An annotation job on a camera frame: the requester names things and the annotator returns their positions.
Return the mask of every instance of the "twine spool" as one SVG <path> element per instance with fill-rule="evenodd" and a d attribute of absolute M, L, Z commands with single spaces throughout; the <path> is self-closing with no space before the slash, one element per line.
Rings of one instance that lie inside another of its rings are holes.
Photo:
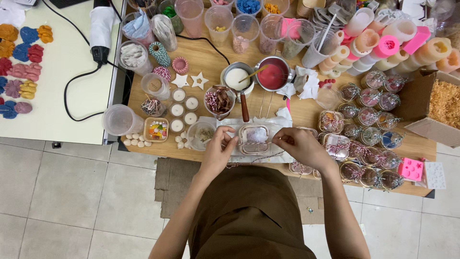
<path fill-rule="evenodd" d="M 171 58 L 168 56 L 165 47 L 158 41 L 153 42 L 149 46 L 149 53 L 152 55 L 160 66 L 169 67 Z"/>

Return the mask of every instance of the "tiled floor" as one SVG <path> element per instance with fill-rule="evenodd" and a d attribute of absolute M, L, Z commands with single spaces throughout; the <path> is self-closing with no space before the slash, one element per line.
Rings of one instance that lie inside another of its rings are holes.
<path fill-rule="evenodd" d="M 157 157 L 117 147 L 0 138 L 0 258 L 147 258 L 168 223 L 154 201 Z M 460 149 L 438 145 L 437 160 L 448 189 L 434 200 L 345 186 L 373 259 L 458 258 Z M 330 258 L 324 225 L 303 231 Z"/>

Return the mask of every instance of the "white shell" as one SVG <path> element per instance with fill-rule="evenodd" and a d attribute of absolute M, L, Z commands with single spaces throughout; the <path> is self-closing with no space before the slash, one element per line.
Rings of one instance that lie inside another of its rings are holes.
<path fill-rule="evenodd" d="M 123 144 L 125 144 L 125 146 L 130 146 L 131 145 L 131 140 L 125 139 L 125 140 L 123 140 Z"/>

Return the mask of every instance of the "cardboard mat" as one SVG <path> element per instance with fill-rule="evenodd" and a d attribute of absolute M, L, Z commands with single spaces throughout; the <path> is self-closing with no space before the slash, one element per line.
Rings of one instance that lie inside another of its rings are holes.
<path fill-rule="evenodd" d="M 171 218 L 187 194 L 193 176 L 201 163 L 159 158 L 155 176 L 155 201 L 161 202 L 161 218 Z M 288 177 L 299 202 L 302 224 L 324 224 L 321 181 Z"/>

